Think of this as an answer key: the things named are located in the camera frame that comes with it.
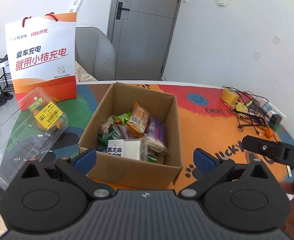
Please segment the brown cardboard box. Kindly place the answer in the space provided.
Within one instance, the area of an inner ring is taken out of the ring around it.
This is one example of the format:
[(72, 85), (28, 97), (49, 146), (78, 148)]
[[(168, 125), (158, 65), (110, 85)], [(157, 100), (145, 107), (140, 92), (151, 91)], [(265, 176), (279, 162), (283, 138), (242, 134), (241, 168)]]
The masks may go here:
[(124, 83), (107, 90), (78, 143), (95, 151), (87, 176), (137, 189), (173, 189), (182, 169), (174, 95)]

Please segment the clear cracker snack pack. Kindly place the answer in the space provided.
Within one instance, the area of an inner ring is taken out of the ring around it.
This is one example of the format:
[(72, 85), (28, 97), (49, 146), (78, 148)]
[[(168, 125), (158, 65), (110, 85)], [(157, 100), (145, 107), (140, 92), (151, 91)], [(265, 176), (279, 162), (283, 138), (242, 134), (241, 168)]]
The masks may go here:
[(112, 129), (121, 136), (122, 139), (135, 139), (136, 137), (129, 131), (126, 125), (113, 125)]

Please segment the orange tangerine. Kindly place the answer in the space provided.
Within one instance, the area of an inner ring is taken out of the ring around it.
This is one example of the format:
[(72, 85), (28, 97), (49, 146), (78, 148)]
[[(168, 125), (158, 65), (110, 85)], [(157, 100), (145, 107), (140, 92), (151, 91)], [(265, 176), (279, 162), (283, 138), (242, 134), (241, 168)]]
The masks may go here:
[(267, 129), (265, 129), (265, 136), (267, 138), (272, 138), (274, 136), (274, 131), (272, 128), (268, 127)]

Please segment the orange biscuit snack pack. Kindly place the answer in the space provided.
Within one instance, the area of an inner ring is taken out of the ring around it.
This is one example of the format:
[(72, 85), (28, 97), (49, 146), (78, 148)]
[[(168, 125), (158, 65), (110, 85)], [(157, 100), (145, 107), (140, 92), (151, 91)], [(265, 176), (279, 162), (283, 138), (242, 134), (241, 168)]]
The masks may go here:
[(137, 138), (144, 136), (149, 119), (149, 112), (139, 103), (133, 105), (132, 114), (127, 122), (128, 130)]

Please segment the green snack packet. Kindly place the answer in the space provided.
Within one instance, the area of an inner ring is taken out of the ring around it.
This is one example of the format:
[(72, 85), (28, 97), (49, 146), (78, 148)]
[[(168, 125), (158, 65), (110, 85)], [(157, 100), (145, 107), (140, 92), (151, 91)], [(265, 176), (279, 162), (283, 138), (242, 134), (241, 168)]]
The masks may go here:
[(117, 115), (113, 117), (113, 121), (115, 125), (124, 126), (127, 124), (130, 117), (131, 117), (131, 112), (126, 112), (121, 115)]

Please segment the beige small snack packet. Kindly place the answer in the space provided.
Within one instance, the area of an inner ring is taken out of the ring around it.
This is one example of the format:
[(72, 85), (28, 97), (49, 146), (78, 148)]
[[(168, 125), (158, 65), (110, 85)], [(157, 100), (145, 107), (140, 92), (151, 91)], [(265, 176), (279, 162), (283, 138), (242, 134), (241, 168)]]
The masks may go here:
[(113, 139), (110, 135), (110, 128), (113, 126), (113, 121), (107, 119), (99, 128), (99, 133), (102, 139)]

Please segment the yellow tape roll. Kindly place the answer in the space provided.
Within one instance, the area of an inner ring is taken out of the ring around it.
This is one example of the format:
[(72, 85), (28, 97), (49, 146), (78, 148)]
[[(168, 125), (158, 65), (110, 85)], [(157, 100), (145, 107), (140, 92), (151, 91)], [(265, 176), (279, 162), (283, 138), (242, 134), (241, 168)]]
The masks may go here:
[(239, 98), (239, 95), (237, 92), (230, 88), (224, 88), (223, 92), (221, 94), (221, 100), (228, 104), (228, 105), (235, 105), (237, 100)]

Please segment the white orange paper bag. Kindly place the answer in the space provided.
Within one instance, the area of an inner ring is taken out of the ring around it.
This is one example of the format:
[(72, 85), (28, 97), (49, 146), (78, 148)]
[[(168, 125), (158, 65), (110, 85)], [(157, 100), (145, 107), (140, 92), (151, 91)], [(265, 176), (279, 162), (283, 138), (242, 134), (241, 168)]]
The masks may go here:
[(8, 66), (17, 100), (42, 88), (54, 102), (76, 98), (75, 12), (6, 25)]

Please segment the black white sesame snack pack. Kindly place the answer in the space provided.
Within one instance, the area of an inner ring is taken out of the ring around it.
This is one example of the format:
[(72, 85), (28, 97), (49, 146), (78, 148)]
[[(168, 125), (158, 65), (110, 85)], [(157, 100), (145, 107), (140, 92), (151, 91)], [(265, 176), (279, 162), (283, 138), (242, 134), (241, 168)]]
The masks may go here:
[(148, 159), (148, 147), (144, 138), (109, 140), (107, 154), (146, 161)]

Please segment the purple wafer snack pack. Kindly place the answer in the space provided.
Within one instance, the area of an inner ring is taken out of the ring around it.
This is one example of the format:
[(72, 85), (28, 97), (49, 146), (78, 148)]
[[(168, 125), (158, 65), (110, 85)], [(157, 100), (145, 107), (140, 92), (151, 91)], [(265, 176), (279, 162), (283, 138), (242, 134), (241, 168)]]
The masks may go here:
[(149, 117), (146, 128), (146, 144), (149, 149), (156, 153), (164, 153), (167, 151), (165, 146), (164, 123), (158, 119)]

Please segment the dark slippers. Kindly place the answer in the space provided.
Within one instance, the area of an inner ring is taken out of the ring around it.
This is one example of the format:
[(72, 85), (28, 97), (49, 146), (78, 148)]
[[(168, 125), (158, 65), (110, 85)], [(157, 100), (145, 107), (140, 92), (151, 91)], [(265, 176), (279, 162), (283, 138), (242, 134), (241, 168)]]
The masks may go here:
[(3, 106), (8, 100), (13, 99), (13, 95), (9, 92), (3, 92), (0, 94), (0, 106)]

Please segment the grey chair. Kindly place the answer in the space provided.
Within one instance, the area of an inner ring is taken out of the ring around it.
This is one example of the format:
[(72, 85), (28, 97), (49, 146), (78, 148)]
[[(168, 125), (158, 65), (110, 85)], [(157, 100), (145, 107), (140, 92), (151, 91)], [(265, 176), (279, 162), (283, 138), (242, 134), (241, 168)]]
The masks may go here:
[(115, 50), (108, 37), (96, 27), (75, 29), (75, 60), (99, 81), (115, 79)]

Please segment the black power adapter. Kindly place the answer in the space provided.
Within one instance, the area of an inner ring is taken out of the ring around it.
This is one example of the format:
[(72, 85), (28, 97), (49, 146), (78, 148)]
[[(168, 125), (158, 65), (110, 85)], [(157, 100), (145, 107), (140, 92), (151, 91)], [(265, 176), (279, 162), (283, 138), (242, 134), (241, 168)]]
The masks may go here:
[(282, 117), (279, 114), (273, 114), (270, 117), (270, 124), (272, 126), (278, 126), (282, 120)]

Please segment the white power strip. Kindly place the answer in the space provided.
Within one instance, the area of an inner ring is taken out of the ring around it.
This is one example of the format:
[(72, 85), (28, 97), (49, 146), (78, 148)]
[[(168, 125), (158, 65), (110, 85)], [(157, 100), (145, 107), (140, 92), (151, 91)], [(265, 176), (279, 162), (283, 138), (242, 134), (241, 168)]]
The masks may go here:
[(268, 116), (271, 117), (273, 114), (278, 114), (281, 117), (280, 124), (283, 125), (286, 121), (286, 115), (280, 111), (276, 106), (274, 106), (269, 101), (261, 102), (260, 107), (267, 112)]

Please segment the black shoe rack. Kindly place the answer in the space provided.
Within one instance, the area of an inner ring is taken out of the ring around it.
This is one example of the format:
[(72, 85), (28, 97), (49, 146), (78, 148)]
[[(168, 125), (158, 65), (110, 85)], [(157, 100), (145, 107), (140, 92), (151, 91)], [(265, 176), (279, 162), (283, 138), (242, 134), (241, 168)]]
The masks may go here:
[(0, 91), (3, 92), (14, 92), (12, 83), (12, 77), (8, 65), (8, 56), (5, 55), (0, 58)]

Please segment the colourful cat table mat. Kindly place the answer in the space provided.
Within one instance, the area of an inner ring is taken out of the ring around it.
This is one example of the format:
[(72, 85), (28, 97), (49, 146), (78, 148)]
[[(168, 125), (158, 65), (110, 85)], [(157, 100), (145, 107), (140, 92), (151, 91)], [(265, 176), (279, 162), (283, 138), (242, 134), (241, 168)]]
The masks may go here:
[(159, 163), (151, 164), (98, 152), (88, 162), (88, 176), (115, 189), (180, 190), (200, 177), (193, 161), (196, 148), (240, 164), (256, 157), (241, 143), (243, 137), (255, 135), (254, 129), (238, 128), (236, 115), (223, 103), (221, 94), (218, 88), (193, 86), (79, 85), (76, 98), (58, 103), (69, 124), (52, 150), (56, 157), (74, 157), (98, 148), (103, 121), (112, 114), (131, 111), (138, 103), (164, 123), (168, 153)]

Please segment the clear plastic clamshell box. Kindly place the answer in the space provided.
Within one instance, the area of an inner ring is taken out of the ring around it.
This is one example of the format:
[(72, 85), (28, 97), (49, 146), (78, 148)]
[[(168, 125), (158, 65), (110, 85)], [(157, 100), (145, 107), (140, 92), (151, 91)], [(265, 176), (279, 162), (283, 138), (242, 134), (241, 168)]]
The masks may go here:
[(42, 160), (68, 127), (67, 115), (36, 88), (0, 117), (0, 188), (6, 190), (30, 158)]

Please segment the grey door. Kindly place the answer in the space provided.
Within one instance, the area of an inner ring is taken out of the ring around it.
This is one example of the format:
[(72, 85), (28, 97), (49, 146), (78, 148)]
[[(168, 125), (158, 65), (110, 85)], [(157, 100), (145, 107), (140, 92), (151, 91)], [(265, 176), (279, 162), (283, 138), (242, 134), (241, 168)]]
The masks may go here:
[(112, 0), (107, 36), (117, 80), (159, 80), (180, 0)]

